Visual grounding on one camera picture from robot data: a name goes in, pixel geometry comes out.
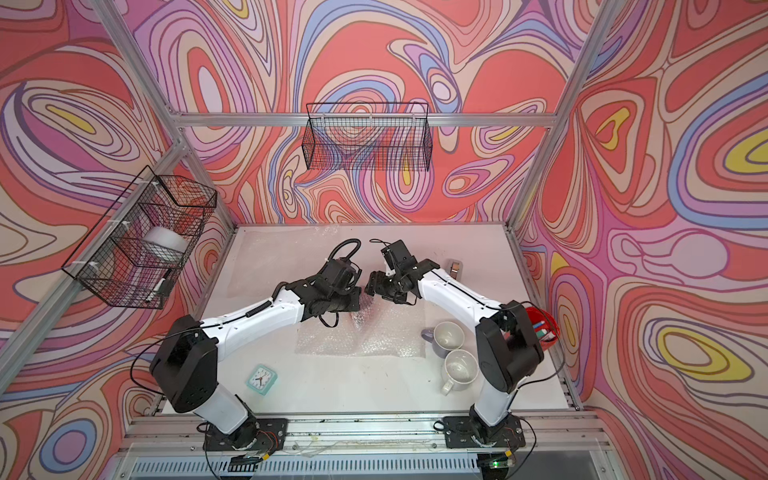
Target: psychedelic patterned wall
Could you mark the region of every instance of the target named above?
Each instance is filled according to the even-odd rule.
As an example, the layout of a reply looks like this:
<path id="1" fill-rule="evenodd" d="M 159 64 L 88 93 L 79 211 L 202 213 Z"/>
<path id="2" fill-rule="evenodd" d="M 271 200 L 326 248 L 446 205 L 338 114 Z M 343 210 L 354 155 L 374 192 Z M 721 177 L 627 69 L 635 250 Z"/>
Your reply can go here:
<path id="1" fill-rule="evenodd" d="M 593 2 L 130 3 L 124 19 L 171 107 L 301 112 L 312 101 L 552 112 Z M 306 172 L 300 128 L 187 132 L 238 223 L 500 221 L 543 129 L 434 129 L 433 169 Z"/>
<path id="2" fill-rule="evenodd" d="M 80 2 L 0 7 L 0 346 L 168 146 L 93 15 Z"/>
<path id="3" fill-rule="evenodd" d="M 235 223 L 503 221 L 544 128 L 457 128 L 429 171 L 307 170 L 300 128 L 192 127 Z"/>
<path id="4" fill-rule="evenodd" d="M 628 2 L 516 224 L 632 478 L 768 477 L 768 4 Z"/>
<path id="5" fill-rule="evenodd" d="M 0 2 L 0 45 L 1 345 L 169 141 L 85 0 Z M 0 396 L 1 480 L 99 475 L 150 402 L 131 360 L 194 308 L 224 237 L 212 217 L 163 311 L 78 296 Z"/>

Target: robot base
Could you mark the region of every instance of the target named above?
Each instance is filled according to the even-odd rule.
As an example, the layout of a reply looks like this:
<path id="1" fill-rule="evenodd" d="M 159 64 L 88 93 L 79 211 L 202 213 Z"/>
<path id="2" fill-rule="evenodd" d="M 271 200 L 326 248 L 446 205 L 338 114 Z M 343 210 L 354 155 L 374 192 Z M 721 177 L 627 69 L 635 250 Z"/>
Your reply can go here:
<path id="1" fill-rule="evenodd" d="M 472 437 L 480 443 L 490 447 L 509 447 L 513 452 L 520 447 L 525 447 L 525 436 L 520 425 L 520 419 L 514 415 L 507 415 L 498 425 L 494 426 L 487 435 L 478 435 L 477 422 L 470 416 L 443 417 L 445 426 L 445 446 L 449 449 L 476 449 L 481 447 Z"/>
<path id="2" fill-rule="evenodd" d="M 208 427 L 210 430 L 205 435 L 204 448 L 206 452 L 235 452 L 246 447 L 249 451 L 267 451 L 272 449 L 275 439 L 277 439 L 277 445 L 275 445 L 274 450 L 283 449 L 288 419 L 253 419 L 253 421 L 247 420 L 246 422 L 248 425 L 243 424 L 237 431 L 229 435 L 224 435 L 219 429 L 210 425 Z"/>

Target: teal alarm clock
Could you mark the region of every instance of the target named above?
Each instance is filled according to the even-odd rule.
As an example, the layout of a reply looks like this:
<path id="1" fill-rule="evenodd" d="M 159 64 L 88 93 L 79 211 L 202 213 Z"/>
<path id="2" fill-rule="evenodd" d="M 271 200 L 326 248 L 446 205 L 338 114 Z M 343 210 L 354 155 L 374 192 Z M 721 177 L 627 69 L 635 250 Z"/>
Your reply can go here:
<path id="1" fill-rule="evenodd" d="M 273 370 L 268 369 L 264 365 L 259 365 L 251 374 L 247 384 L 252 390 L 256 390 L 257 393 L 266 395 L 270 391 L 272 384 L 275 383 L 275 380 L 277 380 L 277 374 Z"/>

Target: cable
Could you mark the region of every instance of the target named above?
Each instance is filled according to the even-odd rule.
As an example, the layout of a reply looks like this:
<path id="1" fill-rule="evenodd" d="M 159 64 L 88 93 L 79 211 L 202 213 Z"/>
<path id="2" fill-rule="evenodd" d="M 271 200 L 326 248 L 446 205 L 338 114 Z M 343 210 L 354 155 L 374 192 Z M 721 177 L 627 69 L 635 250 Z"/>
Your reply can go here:
<path id="1" fill-rule="evenodd" d="M 277 445 L 278 445 L 277 437 L 272 432 L 265 432 L 263 430 L 256 430 L 256 435 L 259 435 L 260 433 L 263 433 L 264 435 L 266 435 L 266 437 L 270 440 L 270 442 L 272 442 L 272 448 L 266 450 L 266 453 L 268 455 L 272 455 L 274 452 L 277 451 Z"/>
<path id="2" fill-rule="evenodd" d="M 323 319 L 323 315 L 318 315 L 317 318 L 320 319 L 320 322 L 322 322 L 323 325 L 327 326 L 330 329 L 336 328 L 336 326 L 339 325 L 339 312 L 336 312 L 336 323 L 334 323 L 332 326 L 326 323 L 326 321 Z"/>
<path id="3" fill-rule="evenodd" d="M 193 332 L 193 331 L 195 331 L 195 330 L 203 330 L 203 329 L 209 329 L 209 328 L 213 328 L 213 327 L 215 327 L 215 326 L 220 326 L 220 325 L 223 325 L 223 324 L 225 324 L 225 323 L 229 323 L 229 322 L 233 322 L 233 321 L 234 321 L 234 320 L 228 320 L 228 321 L 226 321 L 226 322 L 224 322 L 224 323 L 217 323 L 216 325 L 194 326 L 194 327 L 191 327 L 191 328 L 188 328 L 188 329 L 184 329 L 184 330 L 181 330 L 180 332 L 176 332 L 176 333 L 173 333 L 173 334 L 171 334 L 171 335 L 166 335 L 166 336 L 164 336 L 163 338 L 161 338 L 161 339 L 157 340 L 156 342 L 150 343 L 149 345 L 147 345 L 147 347 L 146 347 L 145 349 L 141 350 L 141 353 L 139 353 L 138 355 L 136 355 L 136 356 L 134 357 L 134 361 L 133 361 L 133 362 L 131 362 L 131 367 L 130 367 L 130 369 L 128 370 L 128 375 L 131 377 L 131 381 L 132 381 L 133 383 L 135 383 L 135 384 L 136 384 L 136 386 L 138 386 L 139 388 L 142 388 L 142 389 L 144 389 L 144 390 L 147 390 L 148 392 L 157 393 L 158 395 L 165 395 L 164 393 L 162 393 L 162 392 L 158 392 L 158 391 L 157 391 L 157 390 L 155 390 L 155 389 L 151 389 L 151 388 L 149 388 L 148 386 L 145 386 L 145 385 L 141 385 L 141 384 L 140 384 L 140 383 L 139 383 L 139 382 L 138 382 L 138 381 L 137 381 L 137 380 L 134 378 L 134 367 L 136 366 L 136 362 L 137 362 L 137 361 L 138 361 L 138 360 L 139 360 L 139 359 L 140 359 L 140 358 L 141 358 L 141 357 L 142 357 L 142 356 L 143 356 L 143 355 L 144 355 L 144 354 L 145 354 L 145 353 L 146 353 L 146 352 L 147 352 L 147 351 L 148 351 L 150 348 L 152 348 L 153 346 L 157 345 L 158 343 L 161 343 L 162 341 L 164 341 L 164 340 L 166 340 L 166 339 L 170 339 L 170 338 L 173 338 L 173 337 L 175 337 L 175 336 L 179 336 L 179 335 L 181 335 L 181 334 L 183 334 L 183 333 L 189 333 L 189 332 Z"/>
<path id="4" fill-rule="evenodd" d="M 280 293 L 281 289 L 287 284 L 288 282 L 280 282 L 277 284 L 277 286 L 275 287 L 275 290 L 273 290 L 272 292 L 272 300 L 277 298 L 277 294 Z"/>
<path id="5" fill-rule="evenodd" d="M 487 309 L 490 309 L 490 310 L 496 310 L 496 311 L 498 311 L 498 312 L 508 312 L 508 311 L 510 311 L 510 310 L 511 310 L 511 307 L 507 307 L 507 308 L 498 308 L 498 307 L 496 307 L 496 306 L 490 306 L 490 305 L 487 305 L 487 304 L 485 304 L 485 303 L 481 302 L 479 299 L 476 299 L 476 298 L 475 298 L 475 297 L 474 297 L 472 294 L 470 294 L 469 292 L 467 292 L 466 290 L 464 290 L 464 289 L 463 289 L 463 288 L 461 288 L 460 286 L 458 286 L 458 285 L 456 285 L 455 283 L 453 283 L 453 282 L 451 281 L 451 280 L 453 280 L 452 278 L 451 278 L 451 280 L 446 280 L 446 279 L 444 279 L 443 277 L 439 276 L 437 273 L 435 273 L 435 271 L 434 271 L 434 270 L 431 270 L 431 273 L 432 273 L 434 276 L 438 277 L 438 278 L 439 278 L 440 280 L 442 280 L 443 282 L 445 282 L 445 284 L 446 284 L 446 285 L 450 285 L 450 286 L 452 286 L 453 288 L 457 289 L 459 292 L 461 292 L 461 293 L 464 293 L 466 296 L 468 296 L 469 298 L 473 299 L 475 302 L 479 303 L 479 304 L 480 304 L 480 305 L 482 305 L 484 308 L 487 308 Z"/>
<path id="6" fill-rule="evenodd" d="M 357 253 L 357 250 L 360 250 L 360 247 L 362 246 L 362 242 L 360 241 L 359 238 L 349 238 L 347 240 L 344 240 L 342 243 L 339 243 L 338 245 L 336 245 L 333 248 L 333 250 L 331 250 L 331 253 L 328 256 L 328 260 L 331 260 L 332 258 L 334 258 L 336 254 L 339 252 L 339 250 L 344 248 L 345 245 L 349 245 L 350 243 L 357 243 L 357 244 L 355 245 L 355 248 L 353 248 L 352 251 L 349 252 L 349 255 L 347 255 L 346 257 L 342 257 L 341 260 L 349 260 L 350 258 L 352 258 L 352 255 Z"/>
<path id="7" fill-rule="evenodd" d="M 518 386 L 518 389 L 515 390 L 515 393 L 512 395 L 512 400 L 510 401 L 509 405 L 511 405 L 512 402 L 515 401 L 515 397 L 518 396 L 518 392 L 520 391 L 521 388 L 523 388 L 526 385 L 531 385 L 532 383 L 546 382 L 547 380 L 552 379 L 555 376 L 557 376 L 560 373 L 560 371 L 563 369 L 563 367 L 565 367 L 565 358 L 563 358 L 563 362 L 560 364 L 558 369 L 555 370 L 554 373 L 551 374 L 550 376 L 548 376 L 547 378 L 539 379 L 539 380 L 532 380 L 530 382 L 526 382 L 526 383 L 523 383 L 522 385 Z"/>
<path id="8" fill-rule="evenodd" d="M 531 456 L 531 453 L 533 453 L 533 449 L 536 448 L 536 444 L 538 443 L 538 439 L 536 438 L 536 431 L 531 426 L 531 423 L 522 417 L 519 417 L 519 418 L 521 421 L 525 422 L 525 424 L 528 425 L 528 427 L 531 429 L 531 433 L 533 434 L 533 446 L 531 447 L 531 450 L 528 451 L 528 454 L 525 456 L 523 461 L 520 462 L 520 465 L 518 465 L 517 468 L 515 468 L 515 470 L 512 473 L 508 474 L 506 478 L 511 478 L 515 473 L 520 472 L 520 468 L 523 468 L 523 465 L 525 465 L 525 462 L 528 460 L 528 457 Z"/>
<path id="9" fill-rule="evenodd" d="M 353 288 L 355 285 L 357 285 L 357 280 L 360 280 L 360 275 L 362 275 L 362 268 L 360 268 L 360 265 L 353 261 L 349 261 L 350 264 L 354 265 L 357 271 L 355 272 L 355 276 L 347 283 L 346 289 L 349 290 Z"/>
<path id="10" fill-rule="evenodd" d="M 212 473 L 213 476 L 216 478 L 216 480 L 221 480 L 221 477 L 214 471 L 214 467 L 210 466 L 210 460 L 208 460 L 208 451 L 205 449 L 205 441 L 208 440 L 208 430 L 210 430 L 210 422 L 203 422 L 199 424 L 197 426 L 198 432 L 200 431 L 200 427 L 202 425 L 207 425 L 205 428 L 205 439 L 203 439 L 203 453 L 205 454 L 205 462 L 208 464 L 208 469 L 210 470 L 210 473 Z"/>

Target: gray mug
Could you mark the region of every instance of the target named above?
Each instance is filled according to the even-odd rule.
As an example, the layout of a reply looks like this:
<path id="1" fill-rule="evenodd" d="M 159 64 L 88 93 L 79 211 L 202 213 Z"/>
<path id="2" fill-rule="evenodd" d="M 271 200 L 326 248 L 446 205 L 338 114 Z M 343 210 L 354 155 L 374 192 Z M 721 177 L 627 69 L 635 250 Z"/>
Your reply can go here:
<path id="1" fill-rule="evenodd" d="M 435 354 L 444 359 L 464 345 L 464 330 L 453 322 L 438 323 L 435 328 L 422 330 L 422 338 L 432 344 Z"/>

